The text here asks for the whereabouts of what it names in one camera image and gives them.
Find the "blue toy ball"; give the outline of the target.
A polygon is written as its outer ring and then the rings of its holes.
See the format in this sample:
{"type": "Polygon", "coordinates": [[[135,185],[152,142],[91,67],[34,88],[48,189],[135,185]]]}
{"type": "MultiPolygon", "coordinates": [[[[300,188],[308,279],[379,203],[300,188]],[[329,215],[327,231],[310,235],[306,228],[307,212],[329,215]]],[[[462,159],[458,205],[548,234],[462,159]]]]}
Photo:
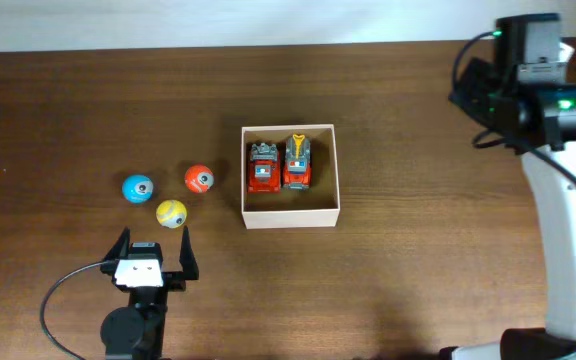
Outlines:
{"type": "Polygon", "coordinates": [[[128,176],[122,184],[122,194],[124,198],[133,204],[140,204],[148,201],[154,191],[152,180],[141,174],[128,176]]]}

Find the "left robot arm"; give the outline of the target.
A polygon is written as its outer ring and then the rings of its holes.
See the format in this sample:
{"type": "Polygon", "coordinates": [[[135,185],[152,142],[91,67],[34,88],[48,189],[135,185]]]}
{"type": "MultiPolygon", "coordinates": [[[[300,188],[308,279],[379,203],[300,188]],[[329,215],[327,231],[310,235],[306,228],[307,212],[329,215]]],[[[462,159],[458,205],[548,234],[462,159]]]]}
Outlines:
{"type": "Polygon", "coordinates": [[[183,292],[188,281],[199,279],[187,227],[183,228],[179,263],[180,271],[164,271],[158,243],[133,243],[130,230],[122,231],[100,266],[112,284],[129,295],[128,304],[110,312],[102,322],[100,338],[107,359],[162,357],[168,294],[183,292]]]}

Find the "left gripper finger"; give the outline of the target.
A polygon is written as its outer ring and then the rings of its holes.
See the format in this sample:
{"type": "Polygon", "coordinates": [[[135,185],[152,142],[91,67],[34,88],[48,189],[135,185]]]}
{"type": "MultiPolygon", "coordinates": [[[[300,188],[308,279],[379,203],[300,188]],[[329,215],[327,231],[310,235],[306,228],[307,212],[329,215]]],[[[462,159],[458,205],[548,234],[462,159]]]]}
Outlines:
{"type": "Polygon", "coordinates": [[[118,240],[104,256],[104,261],[118,261],[127,255],[130,246],[130,229],[125,227],[118,240]]]}
{"type": "Polygon", "coordinates": [[[199,279],[199,267],[192,249],[190,233],[187,226],[183,229],[179,263],[185,280],[199,279]]]}

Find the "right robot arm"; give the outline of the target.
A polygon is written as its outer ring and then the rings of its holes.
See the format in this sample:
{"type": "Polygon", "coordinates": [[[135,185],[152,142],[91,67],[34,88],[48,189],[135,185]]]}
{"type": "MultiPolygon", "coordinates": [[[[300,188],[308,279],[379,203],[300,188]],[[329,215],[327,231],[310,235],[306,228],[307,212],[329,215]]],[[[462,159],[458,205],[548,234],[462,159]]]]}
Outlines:
{"type": "Polygon", "coordinates": [[[576,84],[573,50],[556,13],[500,18],[494,58],[455,62],[450,101],[479,123],[478,149],[502,145],[521,160],[537,206],[547,273],[541,328],[511,328],[499,341],[448,347],[440,357],[576,359],[576,84]]]}

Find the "red fire truck grey ladder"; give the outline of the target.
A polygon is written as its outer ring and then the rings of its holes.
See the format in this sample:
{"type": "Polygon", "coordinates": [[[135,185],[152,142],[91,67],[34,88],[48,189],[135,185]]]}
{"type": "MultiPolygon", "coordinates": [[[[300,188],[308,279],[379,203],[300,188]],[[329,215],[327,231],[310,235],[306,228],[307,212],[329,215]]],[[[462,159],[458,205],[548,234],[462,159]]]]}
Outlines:
{"type": "Polygon", "coordinates": [[[280,191],[279,150],[275,144],[253,144],[248,157],[249,193],[278,193],[280,191]]]}

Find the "red fire truck yellow crane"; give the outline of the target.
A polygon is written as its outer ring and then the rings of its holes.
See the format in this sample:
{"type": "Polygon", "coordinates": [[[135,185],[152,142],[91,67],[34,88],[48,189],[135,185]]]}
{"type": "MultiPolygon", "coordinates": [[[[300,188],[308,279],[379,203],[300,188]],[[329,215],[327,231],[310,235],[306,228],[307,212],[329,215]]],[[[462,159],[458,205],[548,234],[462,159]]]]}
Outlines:
{"type": "Polygon", "coordinates": [[[304,134],[293,134],[286,141],[283,187],[307,190],[311,184],[311,144],[304,134]]]}

